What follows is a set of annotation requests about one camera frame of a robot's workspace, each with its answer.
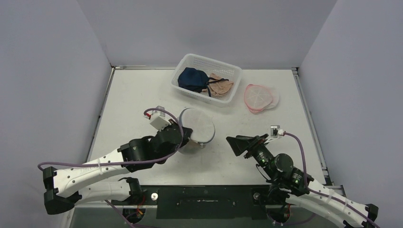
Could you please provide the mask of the blue-trimmed mesh laundry bag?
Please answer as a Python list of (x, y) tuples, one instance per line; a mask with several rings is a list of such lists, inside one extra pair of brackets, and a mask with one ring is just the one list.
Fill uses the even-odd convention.
[(190, 128), (193, 133), (188, 137), (189, 142), (179, 152), (182, 154), (196, 154), (215, 136), (216, 129), (212, 118), (200, 109), (185, 108), (179, 115), (183, 127)]

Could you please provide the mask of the pink-trimmed mesh laundry bag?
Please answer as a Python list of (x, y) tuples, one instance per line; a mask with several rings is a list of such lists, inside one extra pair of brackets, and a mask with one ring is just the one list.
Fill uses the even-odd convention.
[(274, 87), (249, 84), (244, 91), (243, 99), (248, 110), (258, 114), (276, 108), (280, 95)]

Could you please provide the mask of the beige bra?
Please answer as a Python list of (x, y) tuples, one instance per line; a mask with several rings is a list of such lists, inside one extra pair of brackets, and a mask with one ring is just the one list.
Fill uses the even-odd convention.
[(229, 79), (222, 78), (214, 73), (210, 74), (207, 88), (202, 89), (209, 96), (220, 97), (226, 95), (234, 85)]

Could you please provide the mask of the navy blue bra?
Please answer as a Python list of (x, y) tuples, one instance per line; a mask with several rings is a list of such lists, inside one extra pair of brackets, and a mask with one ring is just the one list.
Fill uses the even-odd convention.
[(203, 89), (208, 91), (209, 97), (211, 97), (211, 90), (208, 85), (218, 82), (229, 81), (228, 79), (215, 79), (207, 76), (204, 71), (197, 70), (195, 68), (186, 67), (184, 71), (178, 77), (178, 86), (190, 90), (192, 92), (201, 93)]

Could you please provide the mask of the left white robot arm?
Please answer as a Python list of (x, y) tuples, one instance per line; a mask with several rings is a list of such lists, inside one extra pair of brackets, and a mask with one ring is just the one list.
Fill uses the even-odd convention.
[(193, 129), (173, 123), (155, 136), (132, 139), (83, 167), (43, 170), (44, 205), (49, 215), (61, 214), (76, 205), (103, 200), (137, 204), (144, 197), (137, 178), (126, 175), (163, 164), (167, 156), (185, 146)]

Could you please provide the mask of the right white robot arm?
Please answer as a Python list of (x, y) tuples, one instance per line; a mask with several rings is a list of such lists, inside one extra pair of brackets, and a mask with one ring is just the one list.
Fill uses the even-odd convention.
[(377, 228), (375, 220), (379, 208), (374, 204), (360, 204), (334, 192), (307, 173), (305, 152), (300, 139), (291, 133), (281, 136), (294, 138), (299, 146), (303, 168), (294, 166), (292, 158), (279, 153), (274, 156), (268, 149), (268, 134), (262, 136), (226, 137), (235, 156), (254, 158), (257, 166), (268, 176), (267, 194), (261, 194), (259, 202), (291, 204), (307, 209), (328, 219), (339, 228)]

